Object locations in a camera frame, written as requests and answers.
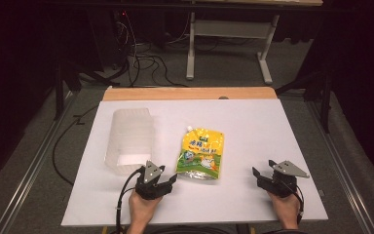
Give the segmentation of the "clear plastic container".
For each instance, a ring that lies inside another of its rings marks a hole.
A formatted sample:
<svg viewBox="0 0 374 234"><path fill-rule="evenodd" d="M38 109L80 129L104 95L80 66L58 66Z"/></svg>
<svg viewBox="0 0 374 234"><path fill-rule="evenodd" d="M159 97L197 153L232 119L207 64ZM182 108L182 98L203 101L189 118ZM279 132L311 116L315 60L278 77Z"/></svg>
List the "clear plastic container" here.
<svg viewBox="0 0 374 234"><path fill-rule="evenodd" d="M113 113L104 162L126 176L152 157L154 119L147 108L117 109Z"/></svg>

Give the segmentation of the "metal floor rail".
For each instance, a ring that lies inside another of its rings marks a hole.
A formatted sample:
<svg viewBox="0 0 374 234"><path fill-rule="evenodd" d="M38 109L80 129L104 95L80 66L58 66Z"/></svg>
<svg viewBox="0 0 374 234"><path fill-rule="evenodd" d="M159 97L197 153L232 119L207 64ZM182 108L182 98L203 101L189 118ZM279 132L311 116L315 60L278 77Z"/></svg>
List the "metal floor rail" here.
<svg viewBox="0 0 374 234"><path fill-rule="evenodd" d="M306 105L314 118L314 121L320 131L322 138L324 139L325 145L330 154L331 165L335 170L335 174L338 176L338 179L351 206L351 209L355 214L355 218L362 233L374 234L374 222L345 164L343 163L341 155L339 154L330 133L327 133L322 126L322 123L319 119L319 111L317 105L311 101L307 101Z"/></svg>
<svg viewBox="0 0 374 234"><path fill-rule="evenodd" d="M40 144L31 163L29 164L28 169L22 177L17 190L10 200L6 210L0 217L0 234L9 233L15 219L17 218L19 210L21 209L25 199L29 194L30 189L32 188L36 180L37 175L39 175L39 172L46 161L47 152L54 141L59 126L61 125L66 112L69 110L70 106L73 104L77 96L77 92L69 91L66 94L66 97L62 98L62 100L64 101L64 107L60 112L60 116L57 117L49 127L42 143Z"/></svg>

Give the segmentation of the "yellow green spout pouch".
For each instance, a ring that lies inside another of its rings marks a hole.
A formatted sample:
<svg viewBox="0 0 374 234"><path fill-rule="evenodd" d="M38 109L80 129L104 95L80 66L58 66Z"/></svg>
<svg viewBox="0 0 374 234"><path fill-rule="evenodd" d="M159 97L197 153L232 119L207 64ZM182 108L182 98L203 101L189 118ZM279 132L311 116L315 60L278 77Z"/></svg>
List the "yellow green spout pouch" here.
<svg viewBox="0 0 374 234"><path fill-rule="evenodd" d="M195 179L219 179L224 139L221 132L188 127L182 139L175 171Z"/></svg>

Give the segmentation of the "white table mat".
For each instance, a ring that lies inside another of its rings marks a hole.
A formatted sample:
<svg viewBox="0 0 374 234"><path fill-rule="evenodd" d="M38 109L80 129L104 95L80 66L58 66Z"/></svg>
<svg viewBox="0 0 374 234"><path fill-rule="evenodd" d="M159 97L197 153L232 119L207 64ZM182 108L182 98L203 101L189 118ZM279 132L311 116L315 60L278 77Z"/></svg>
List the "white table mat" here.
<svg viewBox="0 0 374 234"><path fill-rule="evenodd" d="M85 152L63 217L65 226L107 226L115 222L128 178L104 163L112 116L117 109L147 108L155 121L152 160L175 173L188 127L224 134L219 179L178 178L152 219L155 224L253 222L275 219L268 195L256 184L252 167L264 175L269 160L308 168L281 102L274 99L104 101L93 121Z"/></svg>

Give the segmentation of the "dark computer tower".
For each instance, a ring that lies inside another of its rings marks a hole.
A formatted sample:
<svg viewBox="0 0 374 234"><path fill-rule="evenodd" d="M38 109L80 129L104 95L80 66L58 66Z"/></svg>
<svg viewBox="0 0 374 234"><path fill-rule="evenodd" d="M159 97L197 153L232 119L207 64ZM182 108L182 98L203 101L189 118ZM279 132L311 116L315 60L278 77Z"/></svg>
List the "dark computer tower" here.
<svg viewBox="0 0 374 234"><path fill-rule="evenodd" d="M128 61L131 36L121 22L120 14L113 10L88 10L96 51L101 70L119 70Z"/></svg>

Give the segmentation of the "person's left hand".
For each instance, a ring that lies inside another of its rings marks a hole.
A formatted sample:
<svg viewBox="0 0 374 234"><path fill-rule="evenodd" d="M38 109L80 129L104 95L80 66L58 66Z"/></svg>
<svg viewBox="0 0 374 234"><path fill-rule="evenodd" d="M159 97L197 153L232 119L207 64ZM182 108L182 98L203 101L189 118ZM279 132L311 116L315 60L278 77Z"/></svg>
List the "person's left hand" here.
<svg viewBox="0 0 374 234"><path fill-rule="evenodd" d="M147 225L153 218L154 212L161 201L162 197L145 200L136 191L133 191L129 198L131 224L144 223Z"/></svg>

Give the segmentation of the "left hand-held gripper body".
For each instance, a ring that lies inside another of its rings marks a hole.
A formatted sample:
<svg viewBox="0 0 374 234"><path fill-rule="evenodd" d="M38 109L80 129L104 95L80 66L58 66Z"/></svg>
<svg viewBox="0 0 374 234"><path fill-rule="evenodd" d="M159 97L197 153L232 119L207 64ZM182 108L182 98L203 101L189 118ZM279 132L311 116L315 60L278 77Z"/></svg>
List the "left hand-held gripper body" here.
<svg viewBox="0 0 374 234"><path fill-rule="evenodd" d="M152 161L147 161L146 165L141 168L135 191L145 200L153 200L169 194L172 185L165 185L165 182L159 183L161 174L158 166Z"/></svg>

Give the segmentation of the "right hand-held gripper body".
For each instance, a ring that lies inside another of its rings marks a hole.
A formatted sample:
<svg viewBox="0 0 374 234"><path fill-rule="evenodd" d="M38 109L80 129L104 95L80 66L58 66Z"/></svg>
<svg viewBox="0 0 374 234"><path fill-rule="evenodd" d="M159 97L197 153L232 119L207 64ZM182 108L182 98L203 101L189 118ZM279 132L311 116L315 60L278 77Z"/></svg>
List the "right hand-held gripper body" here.
<svg viewBox="0 0 374 234"><path fill-rule="evenodd" d="M294 165L290 161L277 163L273 167L271 177L263 176L262 180L257 180L257 185L264 190L282 198L296 192L297 177L309 178L310 175Z"/></svg>

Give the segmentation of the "white desk frame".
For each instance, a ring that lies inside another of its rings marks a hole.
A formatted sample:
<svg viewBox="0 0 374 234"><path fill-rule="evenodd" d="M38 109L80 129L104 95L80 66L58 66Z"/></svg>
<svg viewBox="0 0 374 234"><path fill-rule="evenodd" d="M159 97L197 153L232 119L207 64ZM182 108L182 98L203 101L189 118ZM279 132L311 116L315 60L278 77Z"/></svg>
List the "white desk frame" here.
<svg viewBox="0 0 374 234"><path fill-rule="evenodd" d="M194 13L190 14L189 50L187 55L186 79L195 77L195 37L226 37L244 39L263 39L265 41L262 51L256 54L264 83L273 84L273 79L267 63L267 55L278 26L280 16L274 15L269 22L244 22L196 19Z"/></svg>

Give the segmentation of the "person's right hand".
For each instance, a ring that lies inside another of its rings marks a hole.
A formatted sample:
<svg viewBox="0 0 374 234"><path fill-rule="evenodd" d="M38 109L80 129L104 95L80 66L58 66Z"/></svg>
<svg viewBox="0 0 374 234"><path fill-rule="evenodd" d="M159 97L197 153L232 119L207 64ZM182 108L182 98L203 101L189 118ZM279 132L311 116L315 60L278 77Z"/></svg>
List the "person's right hand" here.
<svg viewBox="0 0 374 234"><path fill-rule="evenodd" d="M268 193L273 209L283 229L296 230L298 228L299 200L295 195L280 197L273 193Z"/></svg>

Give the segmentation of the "black metal stand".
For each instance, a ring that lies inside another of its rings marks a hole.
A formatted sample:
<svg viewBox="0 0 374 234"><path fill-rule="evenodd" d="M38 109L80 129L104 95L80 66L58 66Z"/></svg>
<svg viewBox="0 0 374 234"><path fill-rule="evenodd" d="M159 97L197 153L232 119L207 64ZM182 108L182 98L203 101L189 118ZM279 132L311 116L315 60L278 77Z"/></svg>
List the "black metal stand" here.
<svg viewBox="0 0 374 234"><path fill-rule="evenodd" d="M70 91L79 92L82 85L79 81L78 74L84 73L95 81L107 86L119 86L119 83L113 82L127 71L126 68L113 73L109 77L103 77L100 74L86 68L85 66L71 60L62 59L56 68L55 90L56 90L56 117L58 120L64 110L63 84L66 84Z"/></svg>
<svg viewBox="0 0 374 234"><path fill-rule="evenodd" d="M296 78L282 87L275 89L275 93L279 96L285 92L305 87L303 99L307 101L320 100L319 122L326 133L329 133L329 110L330 95L332 85L332 69L329 65L323 64L317 71L313 71L308 75Z"/></svg>

